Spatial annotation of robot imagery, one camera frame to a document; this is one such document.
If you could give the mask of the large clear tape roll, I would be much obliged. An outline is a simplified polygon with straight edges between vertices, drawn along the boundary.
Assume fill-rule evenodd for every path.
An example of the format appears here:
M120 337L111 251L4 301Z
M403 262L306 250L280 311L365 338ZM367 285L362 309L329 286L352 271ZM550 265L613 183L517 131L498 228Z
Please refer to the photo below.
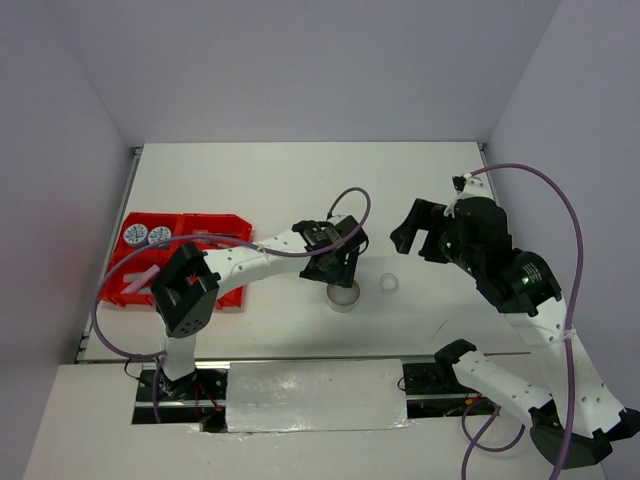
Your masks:
M348 313L358 304L360 293L360 286L356 281L350 287L328 285L326 288L326 302L333 311Z

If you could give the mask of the small clear tape roll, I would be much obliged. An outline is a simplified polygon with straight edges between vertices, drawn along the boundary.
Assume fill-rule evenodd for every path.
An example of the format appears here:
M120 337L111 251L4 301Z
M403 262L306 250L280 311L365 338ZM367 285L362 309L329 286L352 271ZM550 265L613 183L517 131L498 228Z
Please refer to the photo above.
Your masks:
M382 294L393 295L398 292L399 287L399 280L393 273L385 272L380 276L379 289Z

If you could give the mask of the red gel pen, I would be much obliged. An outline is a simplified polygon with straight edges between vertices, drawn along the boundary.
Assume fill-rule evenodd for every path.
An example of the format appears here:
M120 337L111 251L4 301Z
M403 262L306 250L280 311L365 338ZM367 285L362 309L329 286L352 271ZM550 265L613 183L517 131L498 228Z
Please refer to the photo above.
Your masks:
M216 235L216 236L228 236L239 238L241 233L236 231L232 231L231 229L222 229L222 230L204 230L204 229L195 229L191 232L194 235Z

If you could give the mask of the blue white putty jar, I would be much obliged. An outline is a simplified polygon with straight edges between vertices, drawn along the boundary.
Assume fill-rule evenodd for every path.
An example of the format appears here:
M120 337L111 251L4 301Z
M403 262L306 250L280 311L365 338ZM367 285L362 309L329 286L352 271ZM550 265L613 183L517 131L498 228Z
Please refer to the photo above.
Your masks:
M167 249L170 246L167 240L172 236L173 232L168 226L156 226L148 232L147 244L153 245L155 248Z
M141 223L131 224L122 232L122 240L130 248L141 248L147 244L149 230Z

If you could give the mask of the purple glue stick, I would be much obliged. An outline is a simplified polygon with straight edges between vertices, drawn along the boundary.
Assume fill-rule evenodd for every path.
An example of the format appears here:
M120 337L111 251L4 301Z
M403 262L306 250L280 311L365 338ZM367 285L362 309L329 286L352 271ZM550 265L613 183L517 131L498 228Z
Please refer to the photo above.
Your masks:
M121 291L122 294L136 294L142 290L147 284L149 284L160 272L158 265L152 265L143 272L135 272L125 274L123 276L123 282L125 287Z

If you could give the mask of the blue gel pen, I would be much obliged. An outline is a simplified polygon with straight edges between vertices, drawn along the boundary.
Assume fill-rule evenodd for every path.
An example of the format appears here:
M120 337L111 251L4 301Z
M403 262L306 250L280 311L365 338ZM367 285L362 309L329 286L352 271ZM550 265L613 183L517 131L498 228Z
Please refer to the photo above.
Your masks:
M221 249L232 249L238 247L237 243L225 243L219 241L212 240L199 240L198 241L200 247L204 250L221 250Z

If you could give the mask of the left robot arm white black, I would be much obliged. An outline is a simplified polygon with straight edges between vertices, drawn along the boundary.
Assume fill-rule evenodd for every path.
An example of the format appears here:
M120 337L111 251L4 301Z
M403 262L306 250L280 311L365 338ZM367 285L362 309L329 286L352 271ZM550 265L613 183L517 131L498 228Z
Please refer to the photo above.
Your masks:
M349 215L298 222L254 248L204 251L192 241L178 247L151 285L165 330L154 392L182 399L195 390L196 335L208 325L222 296L281 274L350 288L358 257L368 245L364 229Z

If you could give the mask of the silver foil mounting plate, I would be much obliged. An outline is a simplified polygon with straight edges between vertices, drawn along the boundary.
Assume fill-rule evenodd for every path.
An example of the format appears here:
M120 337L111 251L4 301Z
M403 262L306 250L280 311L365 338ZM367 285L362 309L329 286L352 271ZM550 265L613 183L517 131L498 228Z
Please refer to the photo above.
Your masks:
M233 363L226 425L233 433L372 431L410 424L388 360Z

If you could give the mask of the red compartment storage bin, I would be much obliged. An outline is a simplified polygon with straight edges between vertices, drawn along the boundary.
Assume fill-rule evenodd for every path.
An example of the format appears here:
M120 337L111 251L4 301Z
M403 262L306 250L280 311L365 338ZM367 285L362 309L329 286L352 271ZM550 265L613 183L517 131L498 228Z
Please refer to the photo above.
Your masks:
M249 241L252 239L253 233L252 225L235 214L132 212L126 216L122 224L114 252L111 255L108 265L109 268L113 268L127 255L140 249L130 248L126 246L122 240L123 230L135 223L144 224L149 231L156 226L168 226L173 232L171 238L175 236L192 235L191 232L195 229L231 229L232 231L241 233L241 236L239 238L229 238ZM170 244L167 249L154 248L137 255L118 269L110 280L107 281L106 286L101 291L100 299L118 307L152 305L151 284L147 284L136 294L122 294L121 291L125 287L123 276L130 273L143 272L152 265L158 265L160 268L163 267L180 245L179 242L175 242Z

